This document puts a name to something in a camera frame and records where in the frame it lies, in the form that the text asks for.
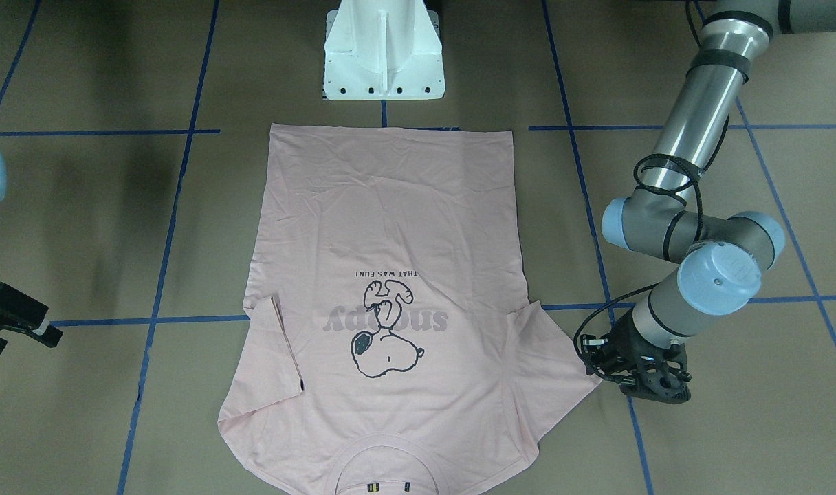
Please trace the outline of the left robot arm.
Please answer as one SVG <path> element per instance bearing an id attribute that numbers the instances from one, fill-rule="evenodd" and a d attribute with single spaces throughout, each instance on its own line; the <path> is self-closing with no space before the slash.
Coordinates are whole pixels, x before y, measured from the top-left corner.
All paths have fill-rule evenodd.
<path id="1" fill-rule="evenodd" d="M 700 189 L 752 65 L 774 37 L 836 32 L 836 1 L 720 1 L 699 28 L 684 85 L 650 154 L 632 170 L 635 188 L 602 217 L 610 244 L 675 264 L 600 339 L 575 347 L 586 372 L 627 397 L 682 404 L 691 398 L 686 342 L 753 298 L 782 256 L 773 217 L 708 216 Z"/>

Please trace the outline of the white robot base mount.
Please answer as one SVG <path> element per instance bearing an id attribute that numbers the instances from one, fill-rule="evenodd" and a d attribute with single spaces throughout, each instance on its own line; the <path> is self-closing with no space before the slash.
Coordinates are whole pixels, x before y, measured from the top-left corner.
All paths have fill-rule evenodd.
<path id="1" fill-rule="evenodd" d="M 436 100 L 446 94 L 440 7 L 342 1 L 326 15 L 322 94 L 332 101 Z"/>

